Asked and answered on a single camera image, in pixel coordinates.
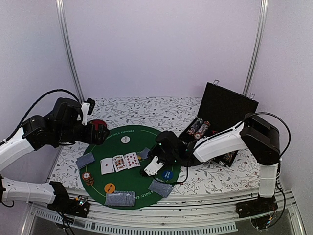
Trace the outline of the ten of diamonds card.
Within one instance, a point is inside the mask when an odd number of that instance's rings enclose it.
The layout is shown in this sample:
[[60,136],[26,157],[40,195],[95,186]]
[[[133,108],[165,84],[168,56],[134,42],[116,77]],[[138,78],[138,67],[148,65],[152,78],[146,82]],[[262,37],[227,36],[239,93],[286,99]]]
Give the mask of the ten of diamonds card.
[[131,169],[134,167],[140,167],[140,162],[139,162],[138,156],[135,152],[125,154],[124,159],[126,162],[127,169]]

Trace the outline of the orange big blind button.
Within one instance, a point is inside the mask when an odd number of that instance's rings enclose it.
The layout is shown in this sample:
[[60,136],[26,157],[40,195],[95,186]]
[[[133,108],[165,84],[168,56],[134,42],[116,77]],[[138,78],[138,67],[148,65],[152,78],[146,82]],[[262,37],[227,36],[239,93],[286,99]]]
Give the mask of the orange big blind button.
[[104,192],[105,193],[114,193],[116,190],[116,186],[115,184],[113,183],[107,183],[105,186],[104,186]]

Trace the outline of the blue small blind button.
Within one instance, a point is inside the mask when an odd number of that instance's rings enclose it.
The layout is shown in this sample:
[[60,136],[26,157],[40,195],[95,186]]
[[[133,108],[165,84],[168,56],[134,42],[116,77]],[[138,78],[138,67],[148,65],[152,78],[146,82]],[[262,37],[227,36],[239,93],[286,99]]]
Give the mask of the blue small blind button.
[[162,174],[162,177],[164,180],[167,180],[167,181],[172,180],[174,177],[174,173],[170,170],[167,170]]

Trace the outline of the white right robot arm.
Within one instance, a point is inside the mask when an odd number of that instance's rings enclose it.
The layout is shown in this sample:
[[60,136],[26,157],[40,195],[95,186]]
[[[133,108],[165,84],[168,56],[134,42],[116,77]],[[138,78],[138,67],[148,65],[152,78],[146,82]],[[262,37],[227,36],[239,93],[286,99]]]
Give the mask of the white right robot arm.
[[256,213],[264,213],[272,205],[281,151],[279,130],[261,115],[248,113],[233,127],[191,142],[184,142],[172,131],[163,131],[155,138],[156,143],[148,152],[150,162],[141,174],[155,176],[166,165],[178,163],[191,167],[233,151],[248,149],[260,169],[259,198],[253,202],[253,209]]

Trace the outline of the blue playing card deck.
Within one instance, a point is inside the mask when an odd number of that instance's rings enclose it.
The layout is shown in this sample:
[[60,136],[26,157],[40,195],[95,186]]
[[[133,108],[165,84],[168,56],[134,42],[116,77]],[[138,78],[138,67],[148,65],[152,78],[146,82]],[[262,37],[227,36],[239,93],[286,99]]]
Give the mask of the blue playing card deck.
[[106,195],[105,206],[132,207],[135,205],[134,191],[115,191]]

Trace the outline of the red topped chip stack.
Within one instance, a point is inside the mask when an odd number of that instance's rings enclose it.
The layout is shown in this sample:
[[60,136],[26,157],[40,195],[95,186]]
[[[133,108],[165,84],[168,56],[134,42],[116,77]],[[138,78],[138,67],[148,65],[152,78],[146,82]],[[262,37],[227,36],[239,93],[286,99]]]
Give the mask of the red topped chip stack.
[[83,181],[85,182],[85,184],[87,186],[93,186],[94,184],[94,178],[92,177],[91,173],[90,172],[84,172],[82,174],[82,179]]

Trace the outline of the dealt cards pile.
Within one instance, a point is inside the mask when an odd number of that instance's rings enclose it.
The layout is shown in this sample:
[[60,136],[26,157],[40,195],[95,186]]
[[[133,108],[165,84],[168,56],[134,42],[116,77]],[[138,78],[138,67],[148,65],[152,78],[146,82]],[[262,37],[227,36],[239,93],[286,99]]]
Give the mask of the dealt cards pile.
[[78,169],[82,169],[85,166],[93,163],[94,161],[95,161],[95,158],[94,158],[93,154],[90,152],[90,153],[87,153],[87,154],[77,158],[76,165],[77,165]]
[[167,198],[173,190],[173,186],[171,184],[165,184],[164,182],[159,182],[157,180],[153,180],[148,187],[148,190],[157,193],[163,198]]

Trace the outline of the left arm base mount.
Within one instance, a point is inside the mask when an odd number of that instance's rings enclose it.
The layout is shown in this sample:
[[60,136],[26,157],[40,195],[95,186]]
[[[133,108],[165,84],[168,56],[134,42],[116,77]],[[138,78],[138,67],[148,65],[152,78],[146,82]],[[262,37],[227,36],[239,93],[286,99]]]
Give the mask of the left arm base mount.
[[49,184],[53,187],[55,196],[52,203],[47,205],[47,208],[61,214],[73,215],[81,218],[87,218],[90,209],[90,203],[78,197],[71,199],[67,190],[60,182],[51,181]]

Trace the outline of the white dealer button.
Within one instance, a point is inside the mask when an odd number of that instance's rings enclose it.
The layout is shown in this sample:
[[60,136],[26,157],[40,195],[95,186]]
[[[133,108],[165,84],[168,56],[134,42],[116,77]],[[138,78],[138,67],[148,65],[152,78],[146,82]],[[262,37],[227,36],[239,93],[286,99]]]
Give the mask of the white dealer button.
[[130,138],[129,136],[123,136],[123,137],[121,138],[121,142],[124,143],[124,144],[129,143],[130,140],[131,140],[131,138]]

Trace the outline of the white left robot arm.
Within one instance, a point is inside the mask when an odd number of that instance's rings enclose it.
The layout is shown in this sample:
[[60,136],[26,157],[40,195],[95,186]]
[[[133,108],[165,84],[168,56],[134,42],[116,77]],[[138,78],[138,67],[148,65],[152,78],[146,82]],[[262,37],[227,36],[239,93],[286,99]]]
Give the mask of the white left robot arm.
[[[82,103],[70,98],[59,98],[47,115],[35,115],[23,121],[15,134],[0,146],[1,170],[46,145],[57,148],[77,142],[103,144],[110,132],[104,121],[88,120],[94,107],[95,101],[91,98]],[[0,200],[54,203],[61,212],[69,212],[73,207],[72,200],[60,182],[36,184],[1,177]]]

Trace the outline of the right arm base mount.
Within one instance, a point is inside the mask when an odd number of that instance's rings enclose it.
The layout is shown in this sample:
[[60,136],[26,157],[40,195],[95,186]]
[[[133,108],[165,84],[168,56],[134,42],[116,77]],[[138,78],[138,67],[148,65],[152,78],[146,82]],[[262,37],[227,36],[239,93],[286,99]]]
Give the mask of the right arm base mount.
[[236,204],[236,213],[239,218],[257,216],[251,220],[254,228],[262,230],[267,229],[273,220],[273,215],[278,209],[275,196],[264,198],[260,195],[256,199],[239,202]]

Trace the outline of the ace of diamonds card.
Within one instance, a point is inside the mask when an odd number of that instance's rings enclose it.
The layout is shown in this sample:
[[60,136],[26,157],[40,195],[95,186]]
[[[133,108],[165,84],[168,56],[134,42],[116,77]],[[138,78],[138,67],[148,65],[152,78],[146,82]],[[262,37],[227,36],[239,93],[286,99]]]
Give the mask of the ace of diamonds card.
[[100,160],[101,174],[115,173],[112,158],[103,158]]

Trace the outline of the dealt cards bottom pile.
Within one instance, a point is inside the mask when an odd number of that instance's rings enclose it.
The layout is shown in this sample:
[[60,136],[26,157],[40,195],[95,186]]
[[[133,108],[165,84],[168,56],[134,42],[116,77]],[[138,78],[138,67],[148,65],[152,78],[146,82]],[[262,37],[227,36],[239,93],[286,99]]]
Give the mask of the dealt cards bottom pile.
[[165,184],[164,182],[159,182],[157,180],[153,180],[148,187],[148,190],[157,193],[163,198],[167,198],[173,190],[173,186],[171,184]]

